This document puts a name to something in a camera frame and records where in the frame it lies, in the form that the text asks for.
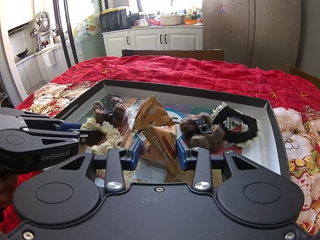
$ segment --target snack wrapper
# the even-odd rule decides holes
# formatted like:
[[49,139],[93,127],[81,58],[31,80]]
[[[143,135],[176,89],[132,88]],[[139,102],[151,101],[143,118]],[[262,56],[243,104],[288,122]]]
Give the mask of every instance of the snack wrapper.
[[139,107],[132,131],[148,129],[151,126],[173,125],[161,103],[151,95]]
[[141,154],[142,158],[165,164],[173,175],[178,173],[177,160],[177,130],[172,126],[151,126],[143,132],[146,140],[146,151]]

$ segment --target round button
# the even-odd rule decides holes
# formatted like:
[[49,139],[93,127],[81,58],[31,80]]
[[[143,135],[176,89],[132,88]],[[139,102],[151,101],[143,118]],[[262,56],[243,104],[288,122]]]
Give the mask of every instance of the round button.
[[73,188],[61,182],[48,183],[36,191],[36,197],[47,204],[57,204],[67,201],[73,194]]
[[15,134],[11,134],[11,135],[8,135],[5,140],[8,142],[8,143],[11,143],[11,144],[23,144],[24,143],[24,139],[23,137],[19,136],[19,135],[15,135]]
[[277,201],[281,191],[272,184],[257,182],[245,187],[244,195],[253,202],[268,204]]

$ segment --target range hood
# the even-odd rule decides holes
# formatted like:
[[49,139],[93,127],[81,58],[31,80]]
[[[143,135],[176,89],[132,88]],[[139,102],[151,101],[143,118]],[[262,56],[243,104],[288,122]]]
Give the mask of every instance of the range hood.
[[12,36],[12,35],[14,35],[14,34],[16,34],[16,33],[18,33],[18,32],[21,32],[21,31],[23,31],[25,28],[27,28],[28,26],[29,26],[29,23],[24,23],[24,24],[21,24],[21,25],[19,25],[19,26],[17,26],[17,27],[14,27],[13,29],[8,30],[8,35],[9,35],[9,36]]

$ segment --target wooden chair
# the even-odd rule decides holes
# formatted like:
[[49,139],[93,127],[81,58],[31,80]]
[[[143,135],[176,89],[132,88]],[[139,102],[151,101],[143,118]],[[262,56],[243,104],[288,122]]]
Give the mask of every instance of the wooden chair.
[[306,72],[303,72],[295,67],[291,67],[290,65],[286,65],[280,70],[284,73],[289,74],[289,75],[295,75],[295,76],[301,77],[305,80],[308,80],[311,83],[313,83],[318,89],[320,89],[320,78],[312,76],[312,75],[310,75]]
[[200,50],[139,50],[123,49],[122,57],[127,56],[170,56],[178,58],[194,58],[196,60],[220,60],[223,61],[223,49]]

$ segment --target fridge sticker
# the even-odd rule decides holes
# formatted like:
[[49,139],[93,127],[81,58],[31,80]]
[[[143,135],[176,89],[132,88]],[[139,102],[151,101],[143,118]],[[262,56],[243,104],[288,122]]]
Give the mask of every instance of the fridge sticker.
[[220,5],[220,14],[227,15],[226,6],[223,4]]

